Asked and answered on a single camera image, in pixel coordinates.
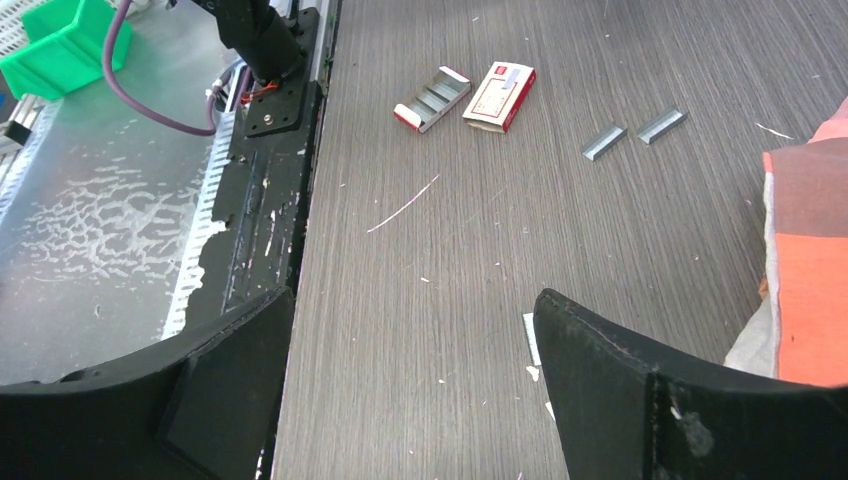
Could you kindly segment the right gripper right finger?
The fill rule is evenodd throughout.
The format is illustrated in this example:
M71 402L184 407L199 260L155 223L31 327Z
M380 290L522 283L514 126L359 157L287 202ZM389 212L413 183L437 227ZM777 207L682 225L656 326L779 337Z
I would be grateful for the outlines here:
M544 289L541 367L573 479L843 479L847 391L701 360Z

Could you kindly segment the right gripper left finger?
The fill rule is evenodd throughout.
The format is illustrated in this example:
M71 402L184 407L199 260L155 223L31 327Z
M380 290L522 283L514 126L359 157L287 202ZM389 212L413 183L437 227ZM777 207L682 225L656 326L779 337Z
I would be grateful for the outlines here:
M1 390L5 479L251 479L276 428L294 298L226 314L52 383Z

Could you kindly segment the staple strip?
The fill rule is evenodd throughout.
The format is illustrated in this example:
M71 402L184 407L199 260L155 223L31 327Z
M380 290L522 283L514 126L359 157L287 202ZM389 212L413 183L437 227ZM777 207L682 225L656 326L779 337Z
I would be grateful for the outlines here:
M596 161L626 134L626 127L610 123L582 147L581 154L589 161Z
M644 124L637 132L638 138L646 145L651 145L668 133L688 117L688 113L671 107Z

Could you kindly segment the staple box tray with staples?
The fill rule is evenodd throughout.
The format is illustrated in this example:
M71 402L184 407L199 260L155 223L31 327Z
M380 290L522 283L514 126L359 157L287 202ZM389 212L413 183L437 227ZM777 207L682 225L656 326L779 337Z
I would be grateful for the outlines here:
M425 133L471 90L472 80L448 66L440 66L406 102L398 103L393 115L419 133Z

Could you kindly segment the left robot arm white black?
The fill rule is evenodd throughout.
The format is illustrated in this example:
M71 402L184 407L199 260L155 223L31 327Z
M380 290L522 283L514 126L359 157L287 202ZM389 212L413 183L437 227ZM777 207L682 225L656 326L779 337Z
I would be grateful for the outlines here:
M259 83L285 79L303 67L300 44L269 1L194 0L194 3L215 19L222 44L238 53Z

